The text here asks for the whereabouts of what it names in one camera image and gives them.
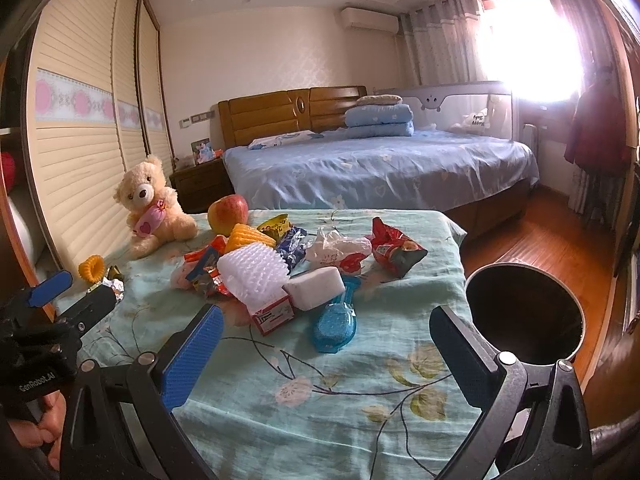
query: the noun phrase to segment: sliding wardrobe door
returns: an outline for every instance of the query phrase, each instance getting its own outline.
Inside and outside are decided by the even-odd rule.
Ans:
[[[162,160],[164,174],[169,176],[173,173],[173,156],[160,87],[158,30],[142,0],[138,2],[138,88],[149,151]]]
[[[134,58],[137,5],[138,0],[118,0],[113,25],[113,97],[126,170],[130,170],[146,157],[138,108]]]
[[[129,237],[126,210],[112,198],[126,160],[112,88],[115,10],[116,0],[51,0],[31,51],[24,103],[30,184],[54,257],[75,272],[86,257],[106,255]]]

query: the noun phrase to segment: teddy bear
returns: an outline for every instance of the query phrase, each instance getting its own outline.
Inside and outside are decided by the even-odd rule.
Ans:
[[[178,193],[166,186],[162,162],[155,155],[124,174],[113,199],[129,210],[130,252],[135,259],[172,240],[190,240],[198,234],[196,221],[178,204]]]

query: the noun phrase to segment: wooden headboard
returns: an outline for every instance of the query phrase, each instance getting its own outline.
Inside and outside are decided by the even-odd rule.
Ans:
[[[364,86],[322,86],[238,97],[218,103],[225,147],[301,130],[344,126],[344,113],[367,95]]]

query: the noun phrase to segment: decorative border strip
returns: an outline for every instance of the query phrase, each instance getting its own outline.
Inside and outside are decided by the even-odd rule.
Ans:
[[[146,127],[150,130],[157,130],[160,132],[165,132],[164,129],[164,119],[162,118],[162,114],[152,110],[151,108],[145,108],[145,119],[146,119]]]
[[[118,99],[118,119],[123,128],[140,129],[140,110],[136,105]]]
[[[36,73],[35,115],[39,121],[115,124],[113,95],[39,68]]]

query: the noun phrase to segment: teddy bear's ear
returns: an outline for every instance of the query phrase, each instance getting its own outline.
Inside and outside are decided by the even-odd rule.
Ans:
[[[157,158],[155,155],[149,155],[146,159],[145,162],[150,162],[151,164],[153,164],[154,166],[157,166],[158,168],[162,168],[162,160],[160,160],[159,158]]]
[[[122,186],[122,183],[119,183],[116,186],[116,189],[113,191],[113,199],[119,204],[120,203],[120,187]]]

